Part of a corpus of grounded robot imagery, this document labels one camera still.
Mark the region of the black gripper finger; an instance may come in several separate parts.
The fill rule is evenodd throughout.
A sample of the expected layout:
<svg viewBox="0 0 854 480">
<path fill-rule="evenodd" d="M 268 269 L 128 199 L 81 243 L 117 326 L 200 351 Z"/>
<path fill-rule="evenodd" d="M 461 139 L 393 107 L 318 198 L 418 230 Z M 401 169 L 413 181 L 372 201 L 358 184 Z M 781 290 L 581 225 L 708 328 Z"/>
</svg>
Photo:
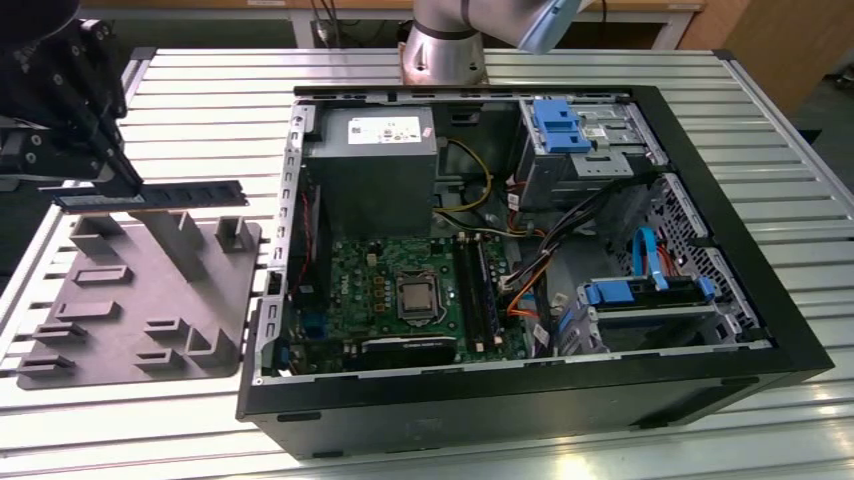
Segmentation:
<svg viewBox="0 0 854 480">
<path fill-rule="evenodd" d="M 1 178 L 88 182 L 45 187 L 54 202 L 141 202 L 142 180 L 122 151 L 116 118 L 98 119 L 90 134 L 1 118 Z"/>
<path fill-rule="evenodd" d="M 72 19 L 58 34 L 58 52 L 72 85 L 108 125 L 126 115 L 118 43 L 104 20 Z"/>
</svg>

